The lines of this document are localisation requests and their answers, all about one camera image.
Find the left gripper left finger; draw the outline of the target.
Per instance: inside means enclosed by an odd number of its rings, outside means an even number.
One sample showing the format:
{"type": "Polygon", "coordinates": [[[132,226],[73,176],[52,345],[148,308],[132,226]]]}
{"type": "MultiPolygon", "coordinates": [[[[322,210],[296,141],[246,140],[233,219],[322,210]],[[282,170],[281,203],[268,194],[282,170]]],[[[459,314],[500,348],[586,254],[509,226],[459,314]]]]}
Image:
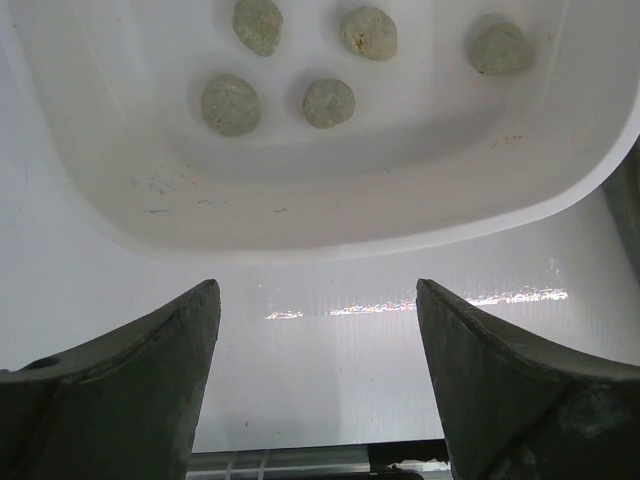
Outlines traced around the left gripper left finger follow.
{"type": "Polygon", "coordinates": [[[221,320],[205,280],[72,349],[1,372],[4,479],[183,479],[221,320]]]}

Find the dark brown litter box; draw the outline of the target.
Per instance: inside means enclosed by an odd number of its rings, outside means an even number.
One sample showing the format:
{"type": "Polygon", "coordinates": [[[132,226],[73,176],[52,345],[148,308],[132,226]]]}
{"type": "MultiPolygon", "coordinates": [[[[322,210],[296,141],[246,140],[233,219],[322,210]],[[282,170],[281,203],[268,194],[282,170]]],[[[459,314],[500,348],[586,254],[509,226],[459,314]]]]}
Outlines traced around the dark brown litter box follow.
{"type": "Polygon", "coordinates": [[[603,189],[625,254],[639,282],[639,139],[603,183],[603,189]]]}

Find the white plastic tub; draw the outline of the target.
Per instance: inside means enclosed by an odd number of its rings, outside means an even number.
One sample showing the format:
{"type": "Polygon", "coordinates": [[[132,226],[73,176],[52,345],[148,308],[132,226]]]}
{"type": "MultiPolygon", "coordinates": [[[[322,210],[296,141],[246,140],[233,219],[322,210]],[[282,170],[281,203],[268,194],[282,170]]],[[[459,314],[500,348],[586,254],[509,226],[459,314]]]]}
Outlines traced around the white plastic tub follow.
{"type": "Polygon", "coordinates": [[[351,1],[283,1],[270,57],[234,34],[230,1],[5,1],[1,43],[25,130],[77,214],[149,256],[232,262],[354,258],[525,225],[589,195],[639,133],[635,1],[383,1],[389,61],[339,39],[351,1]],[[487,26],[512,22],[530,68],[469,62],[487,26]],[[234,74],[257,92],[255,130],[226,138],[204,86],[234,74]],[[319,79],[356,108],[317,129],[319,79]]]}

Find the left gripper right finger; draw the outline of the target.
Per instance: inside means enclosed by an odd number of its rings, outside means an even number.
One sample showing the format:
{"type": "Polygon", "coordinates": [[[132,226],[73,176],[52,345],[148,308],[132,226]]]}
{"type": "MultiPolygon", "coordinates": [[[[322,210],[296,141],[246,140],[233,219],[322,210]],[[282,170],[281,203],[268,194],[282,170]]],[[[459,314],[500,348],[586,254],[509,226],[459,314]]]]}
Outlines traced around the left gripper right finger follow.
{"type": "Polygon", "coordinates": [[[635,479],[639,369],[549,341],[431,280],[422,343],[457,479],[635,479]]]}

